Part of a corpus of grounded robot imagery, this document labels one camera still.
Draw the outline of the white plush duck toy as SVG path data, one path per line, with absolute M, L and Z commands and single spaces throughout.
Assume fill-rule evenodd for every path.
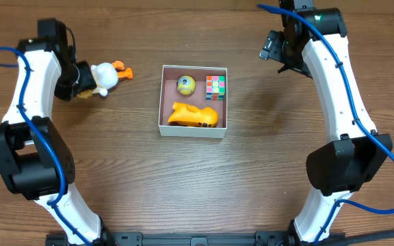
M 116 60 L 112 63 L 102 63 L 91 65 L 90 67 L 96 87 L 77 94 L 78 98 L 88 99 L 94 94 L 100 94 L 102 97 L 108 95 L 108 91 L 115 87 L 120 79 L 132 79 L 133 71 L 130 67 L 125 68 L 122 61 Z

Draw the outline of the multicoloured puzzle cube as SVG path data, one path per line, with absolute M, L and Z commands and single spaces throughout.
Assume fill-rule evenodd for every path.
M 226 96 L 226 77 L 225 76 L 206 76 L 207 100 L 224 100 Z

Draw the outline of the white cardboard box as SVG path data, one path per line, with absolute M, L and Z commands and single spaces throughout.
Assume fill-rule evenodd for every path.
M 188 75 L 196 81 L 196 89 L 191 96 L 184 96 L 176 88 L 179 77 Z M 223 138 L 227 130 L 228 98 L 224 100 L 206 99 L 206 77 L 228 76 L 226 68 L 204 66 L 175 66 L 164 65 L 162 68 L 161 91 L 159 98 L 158 126 L 160 135 L 174 137 L 207 137 Z M 211 107 L 219 115 L 218 125 L 215 128 L 179 126 L 168 122 L 174 112 L 173 103 L 186 103 L 200 109 Z

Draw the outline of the orange plush dog toy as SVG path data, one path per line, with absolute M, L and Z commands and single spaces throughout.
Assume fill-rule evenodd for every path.
M 217 111 L 211 107 L 200 109 L 182 102 L 174 102 L 173 113 L 168 118 L 169 123 L 192 127 L 216 127 L 219 120 Z

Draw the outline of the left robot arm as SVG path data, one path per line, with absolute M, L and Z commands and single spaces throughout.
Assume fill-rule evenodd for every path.
M 38 21 L 38 36 L 15 48 L 18 78 L 0 123 L 0 175 L 13 194 L 45 208 L 65 231 L 60 245 L 115 245 L 103 220 L 75 186 L 75 162 L 55 128 L 55 98 L 71 100 L 96 88 L 86 61 L 78 62 L 73 32 L 54 19 Z

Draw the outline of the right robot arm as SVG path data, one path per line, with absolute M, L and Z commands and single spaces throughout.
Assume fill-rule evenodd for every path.
M 291 221 L 285 245 L 336 241 L 330 227 L 344 204 L 372 180 L 389 156 L 390 135 L 380 134 L 360 96 L 349 56 L 347 28 L 337 8 L 312 1 L 280 1 L 261 8 L 279 14 L 284 29 L 271 31 L 261 59 L 273 59 L 314 81 L 326 127 L 326 144 L 306 158 L 311 189 Z

